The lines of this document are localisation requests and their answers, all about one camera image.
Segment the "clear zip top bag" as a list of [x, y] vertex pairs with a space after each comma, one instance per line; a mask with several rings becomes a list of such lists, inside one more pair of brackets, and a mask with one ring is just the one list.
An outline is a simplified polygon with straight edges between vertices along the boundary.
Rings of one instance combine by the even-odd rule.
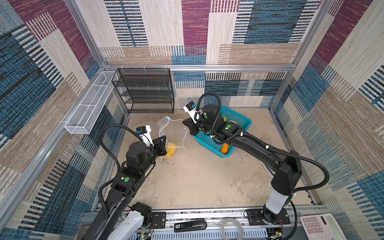
[[169, 116], [165, 116], [157, 122], [159, 127], [159, 136], [167, 137], [166, 145], [168, 143], [174, 143], [177, 145], [173, 158], [176, 154], [179, 154], [186, 149], [185, 139], [188, 133], [188, 128], [182, 123], [182, 121], [182, 119], [174, 120]]

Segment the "yellow toy lemon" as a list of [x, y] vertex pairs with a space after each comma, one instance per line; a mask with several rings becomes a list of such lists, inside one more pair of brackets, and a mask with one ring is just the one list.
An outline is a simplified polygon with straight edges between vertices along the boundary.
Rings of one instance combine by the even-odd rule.
[[173, 154], [172, 153], [167, 153], [165, 156], [164, 156], [164, 159], [166, 160], [171, 160], [173, 158]]

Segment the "yellow toy pear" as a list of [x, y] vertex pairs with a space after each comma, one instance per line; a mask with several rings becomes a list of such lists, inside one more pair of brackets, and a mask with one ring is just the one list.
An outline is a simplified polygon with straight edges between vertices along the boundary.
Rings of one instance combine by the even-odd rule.
[[166, 148], [167, 148], [167, 154], [168, 155], [173, 155], [175, 153], [175, 150], [177, 148], [177, 145], [174, 144], [174, 143], [168, 143], [166, 145]]

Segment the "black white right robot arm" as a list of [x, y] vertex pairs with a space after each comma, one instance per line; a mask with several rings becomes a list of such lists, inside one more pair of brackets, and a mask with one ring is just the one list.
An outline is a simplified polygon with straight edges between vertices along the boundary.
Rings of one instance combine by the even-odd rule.
[[299, 155], [294, 151], [276, 153], [277, 148], [249, 134], [237, 123], [226, 121], [219, 113], [219, 107], [214, 104], [197, 111], [197, 105], [189, 102], [183, 109], [190, 115], [183, 124], [189, 128], [192, 136], [202, 132], [212, 139], [217, 137], [219, 143], [239, 148], [272, 169], [275, 173], [271, 181], [273, 190], [263, 206], [261, 216], [266, 224], [275, 224], [283, 207], [292, 199], [302, 176]]

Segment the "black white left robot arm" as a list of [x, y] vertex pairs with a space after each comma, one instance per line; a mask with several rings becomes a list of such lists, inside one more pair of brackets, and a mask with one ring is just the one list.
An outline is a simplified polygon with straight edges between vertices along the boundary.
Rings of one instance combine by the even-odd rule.
[[158, 121], [159, 137], [151, 137], [150, 126], [132, 130], [119, 128], [133, 134], [138, 141], [126, 153], [126, 161], [118, 164], [115, 177], [103, 184], [98, 197], [102, 209], [82, 236], [83, 240], [127, 240], [139, 229], [154, 227], [152, 208], [143, 203], [132, 205], [122, 223], [118, 220], [137, 194], [156, 165], [157, 158], [165, 159], [173, 150], [183, 149], [188, 129], [182, 120], [164, 117]]

